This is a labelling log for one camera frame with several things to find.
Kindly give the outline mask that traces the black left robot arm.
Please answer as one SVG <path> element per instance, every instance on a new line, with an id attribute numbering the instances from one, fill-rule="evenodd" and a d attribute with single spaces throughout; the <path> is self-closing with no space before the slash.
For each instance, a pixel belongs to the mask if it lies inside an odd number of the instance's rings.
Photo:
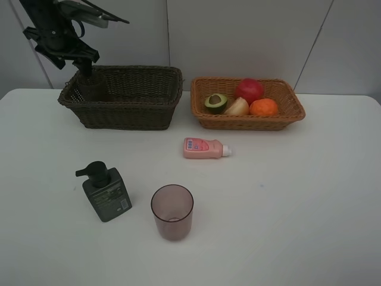
<path id="1" fill-rule="evenodd" d="M 99 53 L 82 41 L 83 23 L 65 14 L 57 1 L 20 3 L 34 24 L 26 27 L 23 34 L 36 43 L 35 51 L 60 70 L 67 61 L 72 61 L 83 76 L 91 76 L 92 64 L 99 60 Z"/>

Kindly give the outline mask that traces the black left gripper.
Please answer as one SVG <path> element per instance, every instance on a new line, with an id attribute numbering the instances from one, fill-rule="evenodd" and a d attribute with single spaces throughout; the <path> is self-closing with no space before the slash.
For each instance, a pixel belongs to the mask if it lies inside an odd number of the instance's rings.
<path id="1" fill-rule="evenodd" d="M 99 60 L 97 50 L 85 44 L 76 33 L 69 30 L 39 31 L 27 27 L 23 34 L 36 43 L 35 51 L 47 58 L 56 68 L 63 69 L 66 61 L 72 61 L 84 77 L 91 77 L 92 63 Z"/>

